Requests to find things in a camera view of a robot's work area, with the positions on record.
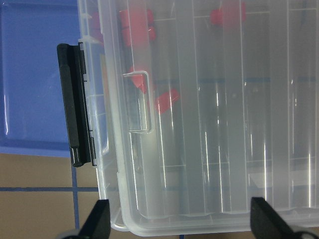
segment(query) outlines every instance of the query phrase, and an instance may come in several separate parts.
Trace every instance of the black plastic clip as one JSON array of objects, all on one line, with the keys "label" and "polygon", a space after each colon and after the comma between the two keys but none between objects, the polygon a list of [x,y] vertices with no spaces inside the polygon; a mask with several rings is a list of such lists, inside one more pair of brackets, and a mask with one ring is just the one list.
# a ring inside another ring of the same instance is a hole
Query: black plastic clip
[{"label": "black plastic clip", "polygon": [[62,94],[68,129],[72,166],[81,167],[92,162],[95,166],[95,146],[89,129],[86,108],[84,77],[86,74],[84,52],[77,46],[57,46]]},{"label": "black plastic clip", "polygon": [[109,200],[98,200],[77,236],[64,239],[108,239],[111,233]]},{"label": "black plastic clip", "polygon": [[256,239],[319,239],[306,228],[294,231],[263,198],[251,198],[250,228]]}]

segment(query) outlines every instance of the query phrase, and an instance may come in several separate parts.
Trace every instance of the blue tile grout line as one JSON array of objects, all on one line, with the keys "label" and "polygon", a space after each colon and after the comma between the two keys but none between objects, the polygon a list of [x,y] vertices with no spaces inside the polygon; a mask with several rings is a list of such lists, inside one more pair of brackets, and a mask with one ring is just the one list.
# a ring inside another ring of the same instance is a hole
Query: blue tile grout line
[{"label": "blue tile grout line", "polygon": [[80,229],[79,202],[78,202],[78,183],[76,179],[76,168],[71,166],[72,189],[73,189],[73,208],[75,229]]}]

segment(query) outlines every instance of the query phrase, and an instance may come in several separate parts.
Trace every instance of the black latch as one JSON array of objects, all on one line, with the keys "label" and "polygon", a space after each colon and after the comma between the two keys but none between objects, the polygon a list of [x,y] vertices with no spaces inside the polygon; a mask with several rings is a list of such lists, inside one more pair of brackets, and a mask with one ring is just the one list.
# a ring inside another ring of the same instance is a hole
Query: black latch
[{"label": "black latch", "polygon": [[108,239],[111,233],[109,200],[98,200],[77,236],[64,239]]},{"label": "black latch", "polygon": [[250,228],[256,239],[319,239],[299,227],[294,231],[263,198],[251,198]]},{"label": "black latch", "polygon": [[95,166],[95,146],[89,129],[86,108],[84,77],[86,74],[84,52],[77,46],[59,44],[58,61],[68,129],[72,166],[81,167],[92,162]]}]

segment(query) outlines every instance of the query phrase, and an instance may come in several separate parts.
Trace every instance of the tiled floor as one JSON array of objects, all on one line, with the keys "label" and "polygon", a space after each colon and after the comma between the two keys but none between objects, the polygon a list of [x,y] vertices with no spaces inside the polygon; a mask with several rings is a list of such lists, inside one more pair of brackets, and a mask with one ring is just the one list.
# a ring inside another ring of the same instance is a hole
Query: tiled floor
[{"label": "tiled floor", "polygon": [[[91,165],[69,158],[0,154],[0,238],[54,239],[80,228],[99,199]],[[110,239],[140,239],[111,231]],[[179,236],[156,237],[178,239]],[[185,239],[252,239],[251,232],[188,235]]]}]

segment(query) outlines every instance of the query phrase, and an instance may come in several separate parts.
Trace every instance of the blue plastic container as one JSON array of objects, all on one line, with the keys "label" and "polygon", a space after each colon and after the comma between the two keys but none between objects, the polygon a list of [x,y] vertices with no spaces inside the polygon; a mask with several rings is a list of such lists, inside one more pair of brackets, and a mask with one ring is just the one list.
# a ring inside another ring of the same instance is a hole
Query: blue plastic container
[{"label": "blue plastic container", "polygon": [[0,3],[0,152],[69,157],[56,46],[77,44],[77,2]]}]

